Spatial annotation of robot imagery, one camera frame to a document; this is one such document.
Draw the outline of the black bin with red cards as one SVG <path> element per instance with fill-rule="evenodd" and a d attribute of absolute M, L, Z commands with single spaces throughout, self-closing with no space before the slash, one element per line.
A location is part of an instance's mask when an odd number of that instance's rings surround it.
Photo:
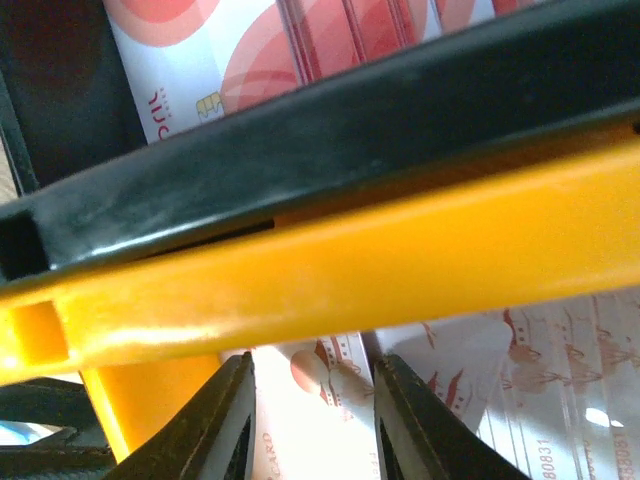
<path fill-rule="evenodd" d="M 148 143 L 105 9 L 1 5 L 1 282 L 125 263 L 480 151 L 639 118 L 639 5 L 547 1 Z"/>

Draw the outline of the red patterned white card stack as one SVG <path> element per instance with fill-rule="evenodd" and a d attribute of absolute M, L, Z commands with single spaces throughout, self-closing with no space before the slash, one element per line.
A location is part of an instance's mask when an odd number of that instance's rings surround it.
<path fill-rule="evenodd" d="M 477 0 L 105 3 L 151 143 L 521 8 Z"/>

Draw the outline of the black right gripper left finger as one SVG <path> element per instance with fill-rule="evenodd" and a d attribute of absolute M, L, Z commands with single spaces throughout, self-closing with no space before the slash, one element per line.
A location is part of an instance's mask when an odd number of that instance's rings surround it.
<path fill-rule="evenodd" d="M 254 362 L 233 355 L 108 479 L 249 479 L 256 431 Z"/>

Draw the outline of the black bin with teal cards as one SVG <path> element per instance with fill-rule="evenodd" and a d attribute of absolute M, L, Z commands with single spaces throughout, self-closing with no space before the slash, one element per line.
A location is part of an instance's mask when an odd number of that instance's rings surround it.
<path fill-rule="evenodd" d="M 85 388 L 39 378 L 1 388 L 3 479 L 102 479 L 116 465 Z"/>

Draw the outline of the yellow middle bin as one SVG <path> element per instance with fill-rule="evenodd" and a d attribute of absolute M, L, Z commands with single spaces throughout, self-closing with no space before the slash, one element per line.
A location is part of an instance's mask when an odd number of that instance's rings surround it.
<path fill-rule="evenodd" d="M 1 297 L 1 381 L 77 372 L 118 459 L 239 347 L 554 300 L 639 281 L 639 137 L 592 130 L 494 174 Z"/>

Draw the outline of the pink patterned white card stack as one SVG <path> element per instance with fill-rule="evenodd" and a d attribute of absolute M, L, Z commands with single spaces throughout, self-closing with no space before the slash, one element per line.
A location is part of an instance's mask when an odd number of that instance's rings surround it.
<path fill-rule="evenodd" d="M 376 479 L 375 359 L 400 356 L 533 479 L 639 475 L 639 292 L 255 348 L 256 479 Z"/>

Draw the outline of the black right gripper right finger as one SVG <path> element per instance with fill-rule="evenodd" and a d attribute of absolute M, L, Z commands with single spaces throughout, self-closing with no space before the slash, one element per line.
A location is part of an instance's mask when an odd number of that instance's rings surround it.
<path fill-rule="evenodd" d="M 374 367 L 374 414 L 383 479 L 524 479 L 478 439 L 401 357 Z"/>

